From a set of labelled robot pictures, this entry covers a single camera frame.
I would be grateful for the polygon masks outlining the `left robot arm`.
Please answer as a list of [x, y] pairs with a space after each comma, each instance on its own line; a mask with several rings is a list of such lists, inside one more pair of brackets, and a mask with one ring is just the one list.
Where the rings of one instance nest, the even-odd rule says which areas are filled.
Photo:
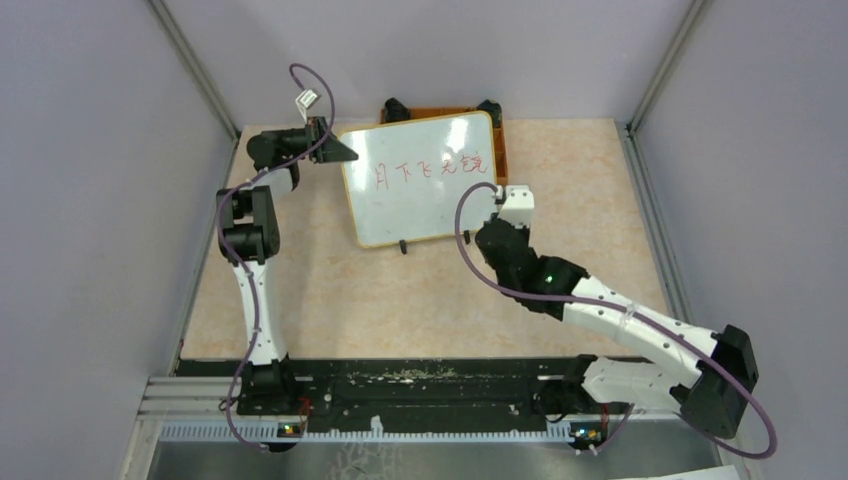
[[299, 162], [352, 162], [358, 154], [333, 133], [334, 121], [311, 116], [300, 128], [263, 130], [247, 140], [246, 152], [255, 174], [216, 193], [218, 246], [232, 267], [241, 295], [247, 350], [235, 378], [241, 399], [260, 395], [277, 414], [292, 411], [300, 388], [289, 371], [289, 354], [277, 324], [275, 257], [281, 232], [275, 202], [300, 182]]

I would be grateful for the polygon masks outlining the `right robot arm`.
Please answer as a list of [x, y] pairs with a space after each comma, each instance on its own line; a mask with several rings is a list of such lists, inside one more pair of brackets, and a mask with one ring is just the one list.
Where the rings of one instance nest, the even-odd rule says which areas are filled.
[[668, 409], [716, 439], [736, 436], [741, 420], [761, 406], [752, 392], [759, 371], [750, 336], [728, 325], [713, 331], [668, 317], [614, 291], [585, 268], [539, 255], [529, 231], [486, 221], [474, 239], [495, 274], [492, 287], [533, 313], [588, 328], [635, 350], [641, 363], [597, 356], [563, 385], [576, 412], [597, 403]]

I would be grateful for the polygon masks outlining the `white whiteboard with yellow frame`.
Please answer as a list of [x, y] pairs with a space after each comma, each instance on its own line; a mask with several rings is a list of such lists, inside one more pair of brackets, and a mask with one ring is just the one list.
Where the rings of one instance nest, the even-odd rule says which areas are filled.
[[342, 168], [362, 248], [451, 236], [460, 197], [496, 181], [483, 111], [351, 129], [339, 139], [358, 155]]

